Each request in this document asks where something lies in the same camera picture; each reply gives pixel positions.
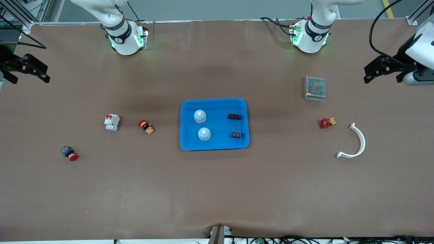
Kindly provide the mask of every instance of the red valve handle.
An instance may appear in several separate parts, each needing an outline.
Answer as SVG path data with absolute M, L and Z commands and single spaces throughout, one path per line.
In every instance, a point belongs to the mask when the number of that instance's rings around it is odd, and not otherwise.
M 319 121 L 319 125 L 323 129 L 327 129 L 330 126 L 330 119 L 328 118 L 322 118 L 321 121 Z

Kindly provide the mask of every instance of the electrical component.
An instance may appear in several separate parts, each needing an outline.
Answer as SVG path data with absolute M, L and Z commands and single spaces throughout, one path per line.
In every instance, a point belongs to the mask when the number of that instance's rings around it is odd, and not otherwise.
M 72 149 L 71 147 L 68 146 L 64 146 L 62 147 L 62 149 L 60 150 L 60 152 L 67 157 L 70 161 L 75 161 L 79 158 L 79 155 L 76 154 L 76 152 L 74 151 L 74 149 Z
M 324 101 L 327 96 L 326 80 L 307 76 L 304 82 L 304 98 L 306 100 Z
M 228 119 L 237 119 L 240 120 L 241 119 L 241 114 L 238 113 L 230 113 L 227 116 Z
M 234 138 L 241 138 L 243 134 L 241 132 L 238 131 L 232 131 L 232 137 Z
M 120 120 L 120 117 L 116 114 L 106 115 L 104 120 L 105 129 L 109 131 L 118 131 L 118 124 Z
M 152 126 L 144 119 L 142 119 L 138 125 L 143 128 L 143 130 L 146 132 L 146 134 L 150 135 L 154 133 L 154 129 Z

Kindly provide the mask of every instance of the green led light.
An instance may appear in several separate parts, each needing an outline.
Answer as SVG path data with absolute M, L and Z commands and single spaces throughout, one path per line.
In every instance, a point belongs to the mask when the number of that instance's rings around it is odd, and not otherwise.
M 136 36 L 134 35 L 135 40 L 137 42 L 137 46 L 142 47 L 143 46 L 143 38 L 141 38 L 140 36 Z

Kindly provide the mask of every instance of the metal mesh box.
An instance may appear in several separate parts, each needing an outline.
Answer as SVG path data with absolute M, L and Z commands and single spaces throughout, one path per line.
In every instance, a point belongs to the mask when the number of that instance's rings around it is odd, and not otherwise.
M 323 78 L 306 77 L 304 82 L 304 98 L 307 100 L 324 101 L 326 98 L 326 80 Z

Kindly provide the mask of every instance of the light blue knob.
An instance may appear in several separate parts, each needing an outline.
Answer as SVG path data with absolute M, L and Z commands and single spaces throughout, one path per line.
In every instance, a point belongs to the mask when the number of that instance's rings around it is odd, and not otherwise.
M 209 138 L 211 138 L 211 131 L 210 131 L 210 129 L 203 127 L 199 130 L 197 135 L 199 136 L 200 140 L 206 141 Z
M 194 112 L 194 120 L 198 123 L 203 123 L 207 120 L 207 113 L 204 110 L 197 110 Z

